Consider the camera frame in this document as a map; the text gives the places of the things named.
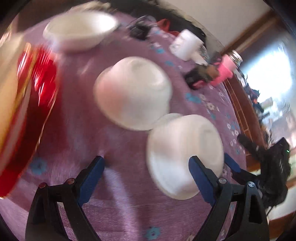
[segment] white flower pattern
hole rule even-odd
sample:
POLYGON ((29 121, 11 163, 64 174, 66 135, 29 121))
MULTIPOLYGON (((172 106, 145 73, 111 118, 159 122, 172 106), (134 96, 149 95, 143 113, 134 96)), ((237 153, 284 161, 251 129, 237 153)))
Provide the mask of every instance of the white flower pattern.
POLYGON ((161 46, 159 43, 154 43, 153 45, 154 45, 154 47, 156 47, 156 48, 158 48, 158 47, 161 46))
POLYGON ((123 39, 127 40, 127 41, 130 41, 131 40, 131 37, 129 36, 124 36, 123 39))
POLYGON ((206 101, 206 100, 207 100, 207 98, 206 98, 204 95, 202 95, 202 94, 200 94, 200 98, 201 98, 203 101, 206 101))
POLYGON ((214 109, 215 109, 215 106, 214 106, 211 102, 207 103, 207 107, 208 107, 210 110, 214 110, 214 109))

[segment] table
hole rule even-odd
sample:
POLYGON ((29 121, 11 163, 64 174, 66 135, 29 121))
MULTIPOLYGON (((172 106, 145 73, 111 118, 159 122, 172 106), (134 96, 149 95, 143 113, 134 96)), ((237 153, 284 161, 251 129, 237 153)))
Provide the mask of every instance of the table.
MULTIPOLYGON (((132 17, 115 15, 126 26, 132 17)), ((49 20, 25 32, 31 44, 45 43, 43 29, 49 20)), ((183 74, 194 67, 170 53, 174 36, 153 28, 150 41, 138 41, 119 28, 95 48, 75 54, 60 54, 61 85, 55 106, 47 121, 41 144, 29 168, 10 196, 0 200, 0 213, 11 231, 22 241, 28 211, 41 182, 63 183, 87 167, 96 155, 106 161, 103 177, 83 210, 102 240, 190 240, 205 221, 210 205, 201 194, 189 200, 174 200, 153 183, 145 162, 147 131, 130 131, 110 122, 93 98, 97 76, 122 58, 140 56, 161 66, 173 86, 170 111, 183 115, 199 114, 218 129, 224 150, 242 168, 245 155, 236 142, 239 126, 223 85, 190 90, 183 74)), ((231 180, 228 167, 223 177, 231 180)), ((220 233, 225 238, 235 205, 220 233)), ((70 239, 75 240, 63 206, 61 217, 70 239)))

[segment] blue flower pattern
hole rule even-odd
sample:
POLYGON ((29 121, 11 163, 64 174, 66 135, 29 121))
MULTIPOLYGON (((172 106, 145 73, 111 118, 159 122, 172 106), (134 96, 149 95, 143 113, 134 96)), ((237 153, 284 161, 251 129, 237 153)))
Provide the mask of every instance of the blue flower pattern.
POLYGON ((216 120, 216 115, 215 115, 215 114, 213 114, 212 112, 210 112, 210 115, 211 115, 211 118, 212 118, 213 120, 216 120))
POLYGON ((231 203, 231 204, 230 204, 230 210, 233 211, 234 208, 235 208, 235 203, 231 203))
POLYGON ((166 61, 165 64, 168 66, 174 66, 174 63, 172 61, 166 61))
POLYGON ((146 231, 146 239, 150 240, 154 240, 157 239, 158 236, 160 235, 160 228, 157 227, 150 227, 147 231, 146 231))
POLYGON ((196 104, 201 104, 202 103, 200 98, 198 98, 197 96, 194 96, 194 95, 192 95, 190 93, 186 93, 185 97, 186 97, 186 99, 188 101, 191 101, 193 103, 196 103, 196 104))
POLYGON ((29 165, 32 173, 35 175, 41 175, 47 170, 47 163, 40 157, 34 157, 29 165))
POLYGON ((238 125, 238 123, 236 123, 236 122, 234 121, 233 124, 236 126, 236 128, 239 129, 239 125, 238 125))
POLYGON ((156 49, 156 53, 164 53, 164 49, 163 48, 159 48, 159 49, 156 49))

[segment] upside-down white bowl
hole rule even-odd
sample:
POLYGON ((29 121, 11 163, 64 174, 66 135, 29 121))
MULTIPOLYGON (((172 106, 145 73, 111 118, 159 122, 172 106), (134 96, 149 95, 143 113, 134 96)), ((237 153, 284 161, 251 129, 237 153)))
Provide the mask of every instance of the upside-down white bowl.
POLYGON ((67 12, 48 23, 43 37, 57 52, 78 52, 95 47, 118 26, 117 19, 108 13, 67 12))
POLYGON ((169 113, 172 85, 154 62, 127 57, 104 70, 94 85, 95 101, 111 121, 129 130, 150 130, 169 113))
POLYGON ((147 166, 156 186, 167 196, 185 200, 199 189, 188 163, 197 156, 219 177, 223 170, 223 144, 215 126, 200 115, 181 116, 158 125, 148 136, 147 166))

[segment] wooden cabinet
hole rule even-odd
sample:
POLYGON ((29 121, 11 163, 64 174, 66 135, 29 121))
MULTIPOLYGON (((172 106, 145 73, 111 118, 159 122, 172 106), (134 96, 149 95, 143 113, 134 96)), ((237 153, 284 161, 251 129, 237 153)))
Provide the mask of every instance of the wooden cabinet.
MULTIPOLYGON (((266 147, 258 117, 240 81, 234 75, 233 78, 225 80, 224 86, 234 108, 241 133, 244 133, 257 145, 266 147)), ((259 161, 255 160, 248 152, 246 152, 246 162, 247 171, 252 172, 260 169, 259 161)))

